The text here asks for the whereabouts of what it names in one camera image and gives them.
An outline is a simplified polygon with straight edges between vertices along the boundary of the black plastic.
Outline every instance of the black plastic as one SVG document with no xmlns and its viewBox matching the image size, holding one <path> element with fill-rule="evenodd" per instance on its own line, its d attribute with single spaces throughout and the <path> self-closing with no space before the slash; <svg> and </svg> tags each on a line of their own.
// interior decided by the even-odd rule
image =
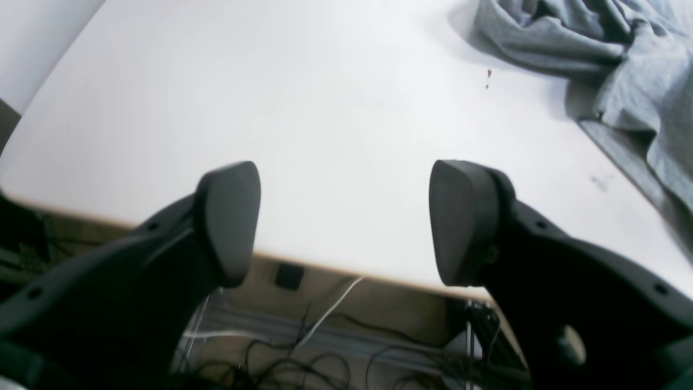
<svg viewBox="0 0 693 390">
<path fill-rule="evenodd" d="M 43 389 L 66 388 L 65 381 L 50 381 L 55 368 L 77 388 L 160 385 L 199 302 L 243 280 L 259 197 L 252 163 L 215 171 L 195 196 L 173 203 L 130 236 L 70 259 L 27 286 L 0 306 L 0 342 L 36 363 L 30 376 L 17 377 L 9 352 L 0 360 L 0 375 L 27 387 L 35 386 L 26 383 L 32 378 Z"/>
<path fill-rule="evenodd" d="M 692 363 L 682 352 L 688 344 L 679 343 L 693 334 L 693 303 L 641 266 L 567 236 L 515 201 L 509 182 L 491 189 L 488 177 L 497 171 L 480 170 L 467 162 L 434 166 L 432 194 L 434 187 L 453 189 L 430 199 L 440 276 L 446 285 L 488 289 L 517 337 L 536 389 L 684 383 Z M 487 210 L 494 202 L 498 210 Z M 508 210 L 505 224 L 498 223 L 501 210 Z M 566 349 L 566 326 L 577 331 L 584 362 Z"/>
<path fill-rule="evenodd" d="M 274 283 L 283 289 L 296 291 L 301 286 L 305 273 L 306 269 L 302 266 L 280 264 Z"/>
</svg>

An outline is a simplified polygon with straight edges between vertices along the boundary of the gray fabric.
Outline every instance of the gray fabric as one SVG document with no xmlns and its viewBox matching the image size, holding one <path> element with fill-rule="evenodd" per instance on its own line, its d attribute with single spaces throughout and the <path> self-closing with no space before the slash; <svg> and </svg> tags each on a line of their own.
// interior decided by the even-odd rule
<svg viewBox="0 0 693 390">
<path fill-rule="evenodd" d="M 600 84 L 581 127 L 655 205 L 669 201 L 648 165 L 693 210 L 693 1 L 480 0 L 475 27 L 514 60 Z"/>
</svg>

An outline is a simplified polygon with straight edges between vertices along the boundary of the cable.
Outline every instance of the cable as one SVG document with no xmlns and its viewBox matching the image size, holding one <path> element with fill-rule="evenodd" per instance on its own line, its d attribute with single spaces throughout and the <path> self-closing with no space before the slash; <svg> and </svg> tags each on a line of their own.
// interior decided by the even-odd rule
<svg viewBox="0 0 693 390">
<path fill-rule="evenodd" d="M 338 319 L 338 318 L 345 319 L 345 320 L 353 323 L 354 325 L 360 326 L 361 328 L 375 330 L 378 332 L 390 333 L 394 336 L 401 338 L 402 340 L 409 341 L 410 343 L 419 344 L 421 346 L 434 347 L 434 348 L 440 348 L 441 347 L 441 344 L 428 343 L 426 341 L 422 341 L 422 340 L 416 339 L 414 337 L 411 337 L 410 335 L 408 335 L 404 332 L 400 332 L 399 330 L 395 330 L 395 329 L 391 329 L 391 328 L 385 328 L 383 326 L 377 326 L 377 325 L 365 323 L 365 322 L 358 320 L 358 319 L 356 319 L 356 318 L 354 318 L 348 314 L 335 313 L 335 314 L 330 314 L 327 317 L 327 319 Z"/>
<path fill-rule="evenodd" d="M 83 239 L 72 239 L 72 238 L 60 238 L 60 237 L 46 237 L 46 239 L 55 241 L 55 242 L 64 242 L 66 244 L 77 244 L 77 245 L 86 245 L 86 246 L 102 246 L 105 244 L 105 242 L 99 242 L 99 241 L 89 241 L 89 240 L 83 240 Z"/>
<path fill-rule="evenodd" d="M 309 311 L 310 311 L 310 303 L 306 307 L 306 311 L 304 312 L 304 316 L 301 319 L 301 327 L 299 328 L 299 334 L 296 335 L 296 340 L 294 341 L 294 348 L 291 350 L 291 352 L 293 352 L 293 350 L 296 349 L 296 345 L 299 343 L 299 341 L 301 340 L 301 337 L 303 336 L 303 330 L 306 327 L 306 319 L 308 318 Z"/>
<path fill-rule="evenodd" d="M 310 373 L 311 375 L 315 375 L 316 377 L 320 378 L 323 382 L 325 382 L 330 388 L 334 390 L 346 390 L 349 389 L 348 385 L 340 386 L 340 380 L 337 380 L 335 378 L 331 378 L 317 370 L 315 370 L 313 367 L 301 363 L 297 360 L 290 359 L 290 358 L 285 358 L 285 359 L 280 359 L 277 360 L 276 362 L 272 363 L 266 370 L 264 370 L 262 373 L 257 375 L 257 379 L 253 382 L 253 385 L 255 388 L 259 388 L 260 385 L 267 379 L 272 376 L 272 373 L 275 369 L 280 367 L 282 364 L 292 364 L 293 366 L 296 366 L 299 371 L 307 372 Z"/>
<path fill-rule="evenodd" d="M 498 335 L 500 334 L 500 319 L 498 319 L 498 328 L 495 330 L 495 334 L 493 335 L 493 338 L 491 339 L 491 343 L 489 344 L 489 353 L 486 355 L 486 362 L 488 364 L 491 363 L 491 353 L 493 352 L 493 345 L 495 344 L 496 339 L 498 338 Z"/>
<path fill-rule="evenodd" d="M 64 246 L 60 245 L 59 243 L 55 241 L 48 241 L 48 243 L 52 245 L 55 249 L 57 249 L 59 252 L 62 252 L 63 255 L 66 255 L 67 257 L 75 257 L 74 253 L 68 251 L 67 249 L 65 249 Z"/>
<path fill-rule="evenodd" d="M 337 299 L 337 302 L 335 302 L 332 306 L 330 306 L 329 309 L 327 309 L 327 311 L 325 312 L 325 314 L 323 314 L 322 317 L 320 317 L 320 319 L 317 320 L 317 322 L 315 323 L 315 325 L 312 326 L 312 328 L 308 331 L 308 333 L 306 334 L 306 336 L 303 337 L 303 338 L 301 339 L 301 341 L 299 341 L 299 342 L 296 343 L 296 346 L 295 346 L 294 348 L 301 347 L 301 346 L 303 346 L 306 342 L 308 342 L 308 339 L 313 335 L 313 333 L 315 333 L 315 330 L 320 326 L 320 324 L 322 323 L 322 321 L 325 321 L 325 319 L 327 318 L 327 316 L 330 315 L 330 313 L 333 312 L 334 309 L 336 309 L 337 306 L 340 305 L 340 303 L 342 303 L 342 301 L 347 297 L 347 294 L 349 294 L 349 292 L 351 291 L 351 289 L 353 289 L 354 286 L 356 286 L 361 280 L 363 280 L 363 276 L 361 276 L 360 278 L 357 278 L 356 280 L 354 280 L 354 281 L 351 283 L 351 285 L 349 286 L 349 288 L 347 288 L 346 291 L 344 291 L 344 293 L 342 294 L 342 296 L 340 296 L 340 298 Z"/>
<path fill-rule="evenodd" d="M 216 330 L 210 332 L 185 332 L 183 337 L 188 337 L 189 339 L 206 339 L 207 337 L 246 337 L 248 339 L 262 341 L 265 344 L 275 346 L 269 337 L 253 332 L 246 332 L 244 330 Z"/>
<path fill-rule="evenodd" d="M 374 353 L 374 354 L 371 356 L 371 359 L 368 361 L 368 365 L 366 365 L 366 372 L 364 373 L 364 383 L 365 383 L 366 390 L 370 390 L 370 386 L 369 386 L 369 383 L 368 383 L 368 374 L 369 374 L 369 372 L 370 372 L 370 370 L 371 370 L 371 366 L 373 366 L 373 363 L 376 361 L 376 359 L 378 358 L 378 356 L 380 356 L 380 355 L 386 353 L 388 350 L 406 350 L 406 351 L 411 352 L 411 353 L 417 353 L 417 354 L 419 354 L 419 355 L 421 355 L 421 356 L 424 356 L 424 357 L 428 358 L 431 362 L 433 362 L 434 364 L 436 364 L 436 365 L 439 367 L 440 371 L 443 371 L 443 372 L 446 371 L 445 369 L 443 369 L 443 368 L 441 367 L 441 362 L 437 362 L 435 359 L 433 359 L 433 357 L 432 357 L 431 354 L 429 354 L 429 353 L 425 353 L 425 352 L 422 352 L 422 351 L 420 351 L 420 350 L 415 350 L 415 349 L 406 348 L 406 347 L 400 347 L 400 346 L 387 346 L 387 347 L 381 348 L 378 352 Z"/>
<path fill-rule="evenodd" d="M 350 383 L 351 383 L 351 368 L 349 368 L 349 363 L 347 362 L 347 360 L 346 360 L 345 358 L 343 358 L 343 357 L 337 355 L 336 353 L 323 353 L 322 355 L 316 356 L 316 357 L 312 358 L 312 359 L 308 362 L 308 366 L 311 367 L 311 368 L 315 368 L 314 366 L 315 366 L 319 361 L 325 360 L 325 359 L 327 359 L 327 358 L 329 358 L 329 357 L 332 357 L 332 358 L 336 359 L 337 361 L 339 361 L 340 363 L 342 363 L 342 365 L 344 366 L 344 368 L 345 368 L 344 371 L 346 372 L 346 384 L 345 384 L 345 387 L 348 388 L 349 385 L 350 385 Z M 306 378 L 307 378 L 307 377 L 308 377 L 308 375 L 304 374 L 303 380 L 301 381 L 301 388 L 304 388 L 304 387 L 306 386 Z"/>
</svg>

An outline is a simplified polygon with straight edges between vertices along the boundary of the black cable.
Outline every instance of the black cable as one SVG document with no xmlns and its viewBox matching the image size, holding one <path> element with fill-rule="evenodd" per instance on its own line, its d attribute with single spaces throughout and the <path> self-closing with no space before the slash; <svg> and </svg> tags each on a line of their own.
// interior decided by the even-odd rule
<svg viewBox="0 0 693 390">
<path fill-rule="evenodd" d="M 328 358 L 330 358 L 330 357 L 336 359 L 337 361 L 339 361 L 340 363 L 342 363 L 342 365 L 344 366 L 344 371 L 346 372 L 346 384 L 345 384 L 345 388 L 349 388 L 349 385 L 350 385 L 350 383 L 351 383 L 351 368 L 349 367 L 349 363 L 347 362 L 347 360 L 346 360 L 345 358 L 343 358 L 342 356 L 339 356 L 339 355 L 337 355 L 336 353 L 323 353 L 322 355 L 319 355 L 319 356 L 316 356 L 316 357 L 312 358 L 312 359 L 308 362 L 308 366 L 311 367 L 311 368 L 315 368 L 315 365 L 316 365 L 319 361 L 328 359 Z M 301 385 L 302 385 L 303 387 L 306 386 L 306 378 L 307 378 L 307 377 L 308 377 L 307 375 L 304 375 L 304 376 L 303 376 L 303 380 L 301 381 Z"/>
<path fill-rule="evenodd" d="M 416 354 L 419 354 L 419 355 L 421 355 L 421 356 L 424 356 L 424 357 L 428 358 L 431 362 L 435 363 L 439 368 L 441 367 L 441 362 L 437 362 L 437 361 L 432 357 L 432 354 L 425 353 L 425 352 L 420 351 L 420 350 L 415 350 L 415 349 L 411 349 L 411 348 L 406 348 L 406 347 L 400 347 L 400 346 L 387 346 L 387 347 L 381 348 L 378 352 L 374 353 L 374 354 L 371 356 L 371 359 L 368 361 L 368 365 L 366 365 L 366 372 L 365 372 L 365 374 L 364 374 L 364 382 L 365 382 L 366 390 L 370 390 L 370 386 L 369 386 L 369 383 L 368 383 L 368 373 L 369 373 L 370 370 L 371 370 L 371 366 L 372 366 L 373 363 L 376 361 L 376 359 L 378 358 L 378 356 L 380 356 L 380 355 L 386 353 L 388 350 L 405 350 L 405 351 L 408 351 L 408 352 L 411 352 L 411 353 L 416 353 Z"/>
<path fill-rule="evenodd" d="M 258 374 L 256 376 L 256 379 L 253 381 L 253 385 L 256 388 L 259 388 L 260 385 L 265 381 L 265 379 L 269 378 L 274 373 L 274 370 L 279 368 L 282 364 L 291 364 L 293 366 L 296 366 L 299 369 L 299 371 L 305 371 L 307 373 L 310 373 L 311 375 L 315 375 L 317 378 L 321 379 L 323 382 L 325 382 L 325 384 L 327 384 L 333 390 L 345 390 L 345 389 L 349 388 L 348 386 L 340 386 L 339 382 L 341 382 L 341 381 L 339 381 L 335 378 L 331 378 L 331 377 L 319 372 L 318 370 L 315 370 L 313 367 L 310 367 L 307 364 L 299 362 L 295 359 L 290 359 L 288 357 L 275 361 L 267 369 L 265 369 L 262 373 Z"/>
<path fill-rule="evenodd" d="M 301 338 L 303 338 L 303 331 L 306 328 L 306 320 L 308 319 L 308 312 L 310 311 L 310 303 L 306 307 L 306 311 L 304 312 L 304 316 L 301 319 L 301 327 L 299 328 L 299 334 L 296 335 L 296 340 L 294 341 L 294 347 L 301 341 Z"/>
<path fill-rule="evenodd" d="M 66 244 L 77 244 L 86 246 L 102 246 L 105 242 L 99 241 L 89 241 L 84 239 L 72 239 L 72 238 L 61 238 L 61 237 L 46 237 L 47 240 L 55 242 L 64 242 Z"/>
<path fill-rule="evenodd" d="M 361 320 L 359 320 L 359 319 L 356 319 L 356 318 L 354 318 L 354 317 L 352 317 L 352 316 L 350 316 L 350 315 L 348 315 L 348 314 L 344 314 L 344 313 L 330 314 L 329 316 L 327 316 L 326 319 L 338 319 L 338 318 L 345 319 L 345 320 L 347 320 L 348 322 L 351 322 L 351 323 L 354 324 L 354 325 L 360 326 L 361 328 L 370 329 L 370 330 L 375 330 L 375 331 L 378 331 L 378 332 L 390 333 L 390 334 L 392 334 L 392 335 L 394 335 L 394 336 L 399 337 L 399 338 L 402 339 L 402 340 L 409 341 L 410 343 L 419 344 L 419 345 L 422 345 L 422 346 L 434 347 L 434 348 L 439 348 L 439 347 L 441 347 L 441 344 L 428 343 L 428 342 L 426 342 L 426 341 L 422 341 L 422 340 L 419 340 L 419 339 L 417 339 L 417 338 L 415 338 L 415 337 L 412 337 L 412 336 L 410 336 L 410 335 L 408 335 L 408 334 L 406 334 L 406 333 L 404 333 L 404 332 L 400 332 L 399 330 L 395 330 L 395 329 L 386 328 L 386 327 L 383 327 L 383 326 L 378 326 L 378 325 L 372 325 L 372 324 L 369 324 L 369 323 L 365 323 L 365 322 L 363 322 L 363 321 L 361 321 Z"/>
<path fill-rule="evenodd" d="M 57 243 L 55 241 L 50 241 L 50 240 L 47 240 L 47 242 L 50 245 L 52 245 L 55 249 L 58 249 L 59 252 L 62 252 L 63 255 L 66 255 L 67 257 L 75 257 L 74 253 L 72 253 L 71 251 L 68 251 L 67 249 L 65 249 L 64 246 L 60 245 L 59 243 Z"/>
</svg>

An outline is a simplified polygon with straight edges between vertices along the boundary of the screw hole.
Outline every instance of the screw hole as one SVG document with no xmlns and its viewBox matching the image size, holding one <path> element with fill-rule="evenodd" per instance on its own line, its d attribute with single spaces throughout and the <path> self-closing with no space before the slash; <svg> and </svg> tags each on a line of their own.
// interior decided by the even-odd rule
<svg viewBox="0 0 693 390">
<path fill-rule="evenodd" d="M 669 294 L 669 290 L 666 287 L 660 285 L 659 283 L 654 285 L 654 290 L 657 291 L 659 294 L 662 294 L 662 295 L 668 295 Z"/>
<path fill-rule="evenodd" d="M 36 299 L 40 297 L 41 294 L 43 294 L 43 290 L 41 289 L 41 287 L 35 287 L 29 290 L 29 293 L 26 294 L 26 296 L 29 297 L 29 299 Z"/>
</svg>

